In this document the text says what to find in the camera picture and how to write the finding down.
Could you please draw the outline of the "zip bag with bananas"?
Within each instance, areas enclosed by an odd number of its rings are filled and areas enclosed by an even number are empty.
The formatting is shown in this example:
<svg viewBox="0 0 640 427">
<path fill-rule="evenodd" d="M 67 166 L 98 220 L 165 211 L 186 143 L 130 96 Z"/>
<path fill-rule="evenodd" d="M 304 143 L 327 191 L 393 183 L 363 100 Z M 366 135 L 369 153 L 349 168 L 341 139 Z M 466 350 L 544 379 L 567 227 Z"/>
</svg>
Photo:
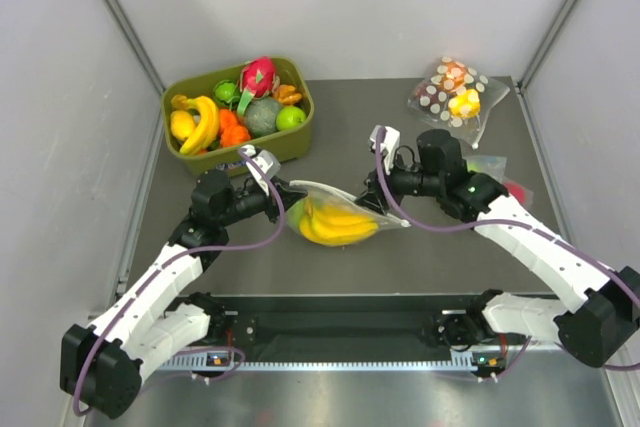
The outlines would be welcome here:
<svg viewBox="0 0 640 427">
<path fill-rule="evenodd" d="M 327 184 L 292 180 L 290 186 L 304 190 L 306 196 L 287 211 L 287 225 L 318 245 L 343 247 L 382 231 L 411 226 L 392 214 L 358 206 L 354 195 Z"/>
</svg>

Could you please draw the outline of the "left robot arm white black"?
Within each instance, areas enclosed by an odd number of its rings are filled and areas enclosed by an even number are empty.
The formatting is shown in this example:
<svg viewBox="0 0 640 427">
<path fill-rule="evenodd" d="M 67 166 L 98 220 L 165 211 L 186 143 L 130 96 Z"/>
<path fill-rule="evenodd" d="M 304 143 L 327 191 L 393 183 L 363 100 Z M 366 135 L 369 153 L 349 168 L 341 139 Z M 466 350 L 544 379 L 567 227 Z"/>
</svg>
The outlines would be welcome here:
<svg viewBox="0 0 640 427">
<path fill-rule="evenodd" d="M 257 214 L 282 225 L 306 191 L 277 177 L 254 173 L 234 188 L 220 170 L 201 174 L 186 217 L 138 281 L 88 326 L 63 335 L 60 387 L 76 416 L 97 410 L 114 419 L 138 396 L 147 379 L 183 348 L 226 334 L 225 317 L 187 300 L 169 308 L 220 253 L 233 250 L 227 229 Z"/>
</svg>

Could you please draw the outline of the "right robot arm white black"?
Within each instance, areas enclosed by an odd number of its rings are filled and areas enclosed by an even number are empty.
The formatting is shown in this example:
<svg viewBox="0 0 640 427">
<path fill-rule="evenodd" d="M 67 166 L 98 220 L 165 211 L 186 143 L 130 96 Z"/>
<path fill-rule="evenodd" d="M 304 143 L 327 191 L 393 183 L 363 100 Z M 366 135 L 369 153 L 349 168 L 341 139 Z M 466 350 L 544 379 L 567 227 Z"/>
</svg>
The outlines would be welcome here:
<svg viewBox="0 0 640 427">
<path fill-rule="evenodd" d="M 418 220 L 401 209 L 403 198 L 429 197 L 455 219 L 451 226 L 425 225 L 432 233 L 472 230 L 509 253 L 554 296 L 551 299 L 489 289 L 476 296 L 453 333 L 438 323 L 440 337 L 472 346 L 501 334 L 556 343 L 593 368 L 610 359 L 639 330 L 639 274 L 612 269 L 580 251 L 534 218 L 492 176 L 468 168 L 459 141 L 448 131 L 425 131 L 416 140 L 418 157 L 409 166 L 398 154 L 400 134 L 378 125 L 369 137 L 375 169 L 357 205 L 379 214 L 395 211 L 411 226 Z"/>
</svg>

